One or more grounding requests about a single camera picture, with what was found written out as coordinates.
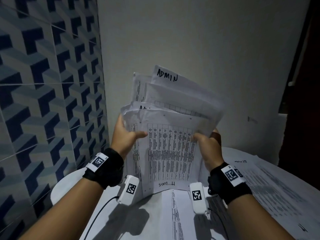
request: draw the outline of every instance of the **forearm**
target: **forearm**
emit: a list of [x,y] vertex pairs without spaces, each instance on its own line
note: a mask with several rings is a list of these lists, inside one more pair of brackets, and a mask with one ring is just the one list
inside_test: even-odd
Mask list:
[[102,193],[97,182],[82,178],[20,240],[79,239]]
[[294,240],[250,194],[230,202],[228,212],[243,240]]

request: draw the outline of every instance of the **black wrist strap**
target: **black wrist strap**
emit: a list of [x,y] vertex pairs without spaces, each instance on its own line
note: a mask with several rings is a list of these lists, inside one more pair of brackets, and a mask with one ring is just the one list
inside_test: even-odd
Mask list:
[[[98,166],[95,172],[87,168],[83,177],[97,182],[105,190],[108,186],[114,187],[121,182],[124,162],[122,157],[111,148],[107,148],[103,154],[107,156],[107,159]],[[99,158],[95,156],[90,163],[97,165],[96,160],[99,161]]]
[[[224,162],[222,165],[211,170],[210,177],[208,177],[210,194],[218,194],[227,205],[231,201],[242,195],[252,194],[252,191],[245,182],[241,182],[236,186],[231,183],[230,179],[228,179],[226,174],[222,171],[222,169],[227,167],[228,165],[229,164]],[[232,168],[230,168],[230,170],[232,170],[233,172],[229,172],[229,177],[230,175],[234,175],[234,178],[243,177],[239,171],[236,172]]]

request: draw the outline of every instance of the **admin handwritten label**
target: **admin handwritten label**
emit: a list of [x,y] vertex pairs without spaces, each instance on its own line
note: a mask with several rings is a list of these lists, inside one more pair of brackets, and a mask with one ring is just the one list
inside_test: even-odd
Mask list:
[[[157,76],[158,77],[162,77],[164,75],[164,78],[168,78],[170,79],[170,81],[172,81],[172,75],[168,72],[163,72],[161,71],[161,69],[158,70],[158,73],[157,73]],[[178,74],[177,74],[177,77],[173,76],[173,81],[177,81],[178,80]]]

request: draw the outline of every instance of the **hand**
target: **hand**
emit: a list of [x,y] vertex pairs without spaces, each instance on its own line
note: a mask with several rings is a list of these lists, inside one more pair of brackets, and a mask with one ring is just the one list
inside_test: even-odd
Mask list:
[[[217,129],[214,129],[213,132],[218,133],[220,136]],[[205,167],[209,172],[224,163],[221,145],[215,138],[209,138],[203,134],[194,133],[193,139],[199,143],[199,148]]]
[[122,115],[120,114],[114,126],[110,148],[119,153],[124,160],[127,154],[130,152],[135,141],[139,138],[144,138],[147,135],[148,133],[144,131],[127,131],[125,125],[123,124]]

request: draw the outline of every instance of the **white tracker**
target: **white tracker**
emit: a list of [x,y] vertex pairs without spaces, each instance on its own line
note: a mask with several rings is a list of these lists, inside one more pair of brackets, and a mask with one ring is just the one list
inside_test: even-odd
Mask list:
[[120,189],[117,195],[119,196],[119,199],[117,199],[117,202],[126,206],[131,205],[138,185],[139,179],[137,177],[127,175],[125,177],[125,182],[120,185]]
[[209,204],[202,183],[192,183],[189,185],[191,193],[192,207],[195,214],[209,214]]

